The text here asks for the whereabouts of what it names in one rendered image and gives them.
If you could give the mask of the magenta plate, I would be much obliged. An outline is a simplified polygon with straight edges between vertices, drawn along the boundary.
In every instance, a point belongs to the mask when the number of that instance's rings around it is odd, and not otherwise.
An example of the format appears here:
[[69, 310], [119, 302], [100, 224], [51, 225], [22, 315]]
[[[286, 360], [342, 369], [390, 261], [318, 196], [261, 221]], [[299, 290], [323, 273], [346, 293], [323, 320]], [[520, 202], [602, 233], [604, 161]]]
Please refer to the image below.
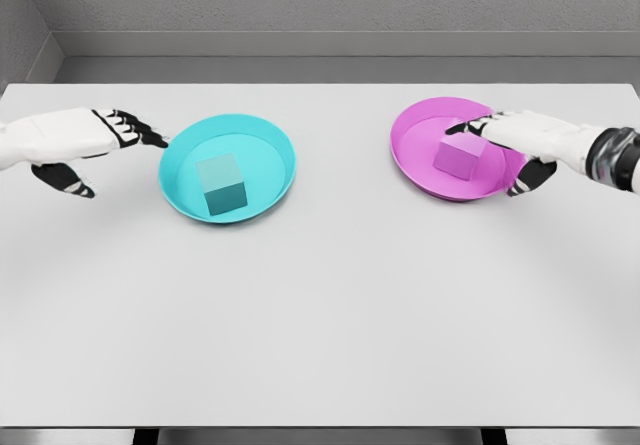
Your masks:
[[392, 156], [402, 173], [416, 186], [449, 201], [483, 199], [505, 191], [526, 162], [523, 154], [487, 140], [484, 154], [469, 181], [457, 179], [433, 166], [445, 131], [453, 125], [489, 115], [481, 103], [458, 97], [436, 97], [417, 102], [395, 119], [390, 131]]

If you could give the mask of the cyan plate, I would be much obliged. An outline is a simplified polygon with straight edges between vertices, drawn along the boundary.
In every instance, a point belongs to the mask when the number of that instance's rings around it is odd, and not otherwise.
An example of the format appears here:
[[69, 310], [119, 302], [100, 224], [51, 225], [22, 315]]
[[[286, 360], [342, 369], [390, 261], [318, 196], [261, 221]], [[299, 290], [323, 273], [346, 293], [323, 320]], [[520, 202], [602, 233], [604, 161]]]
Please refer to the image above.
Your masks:
[[296, 153], [284, 131], [257, 116], [223, 114], [174, 137], [161, 157], [158, 181], [183, 215], [229, 224], [274, 206], [295, 173]]

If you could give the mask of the magenta block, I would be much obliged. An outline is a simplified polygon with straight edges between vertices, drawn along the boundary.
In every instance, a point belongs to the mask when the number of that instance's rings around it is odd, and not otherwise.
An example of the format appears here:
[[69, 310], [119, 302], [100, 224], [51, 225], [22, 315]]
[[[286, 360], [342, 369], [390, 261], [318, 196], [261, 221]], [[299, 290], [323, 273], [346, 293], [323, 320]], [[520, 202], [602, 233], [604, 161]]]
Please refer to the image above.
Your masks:
[[469, 181], [485, 148], [486, 142], [473, 134], [445, 135], [438, 144], [433, 166], [457, 179]]

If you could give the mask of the cyan block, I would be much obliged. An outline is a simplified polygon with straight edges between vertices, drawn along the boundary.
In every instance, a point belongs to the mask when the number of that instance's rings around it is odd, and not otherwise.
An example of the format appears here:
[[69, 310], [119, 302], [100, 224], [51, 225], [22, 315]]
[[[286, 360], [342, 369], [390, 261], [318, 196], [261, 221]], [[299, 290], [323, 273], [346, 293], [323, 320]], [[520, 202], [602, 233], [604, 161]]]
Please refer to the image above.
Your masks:
[[195, 163], [210, 215], [220, 215], [248, 205], [244, 178], [232, 153]]

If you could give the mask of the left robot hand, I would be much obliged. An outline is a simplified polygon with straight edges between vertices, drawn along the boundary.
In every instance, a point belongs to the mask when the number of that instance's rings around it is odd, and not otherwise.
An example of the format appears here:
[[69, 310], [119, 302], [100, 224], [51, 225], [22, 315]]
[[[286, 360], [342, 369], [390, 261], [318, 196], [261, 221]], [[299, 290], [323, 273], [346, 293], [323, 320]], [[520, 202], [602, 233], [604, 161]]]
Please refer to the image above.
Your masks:
[[118, 109], [75, 108], [32, 115], [7, 126], [33, 175], [63, 193], [87, 199], [95, 192], [70, 167], [134, 145], [164, 149], [166, 139], [135, 115]]

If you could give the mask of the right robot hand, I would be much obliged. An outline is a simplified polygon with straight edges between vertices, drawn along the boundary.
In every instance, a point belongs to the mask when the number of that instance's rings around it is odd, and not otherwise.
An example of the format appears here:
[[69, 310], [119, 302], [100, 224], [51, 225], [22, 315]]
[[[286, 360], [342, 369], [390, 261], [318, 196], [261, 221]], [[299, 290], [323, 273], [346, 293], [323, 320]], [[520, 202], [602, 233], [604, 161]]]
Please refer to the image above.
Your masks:
[[525, 155], [526, 163], [506, 189], [510, 197], [539, 188], [556, 173], [560, 162], [583, 174], [590, 147], [585, 127], [529, 111], [496, 112], [453, 125], [445, 133], [471, 133]]

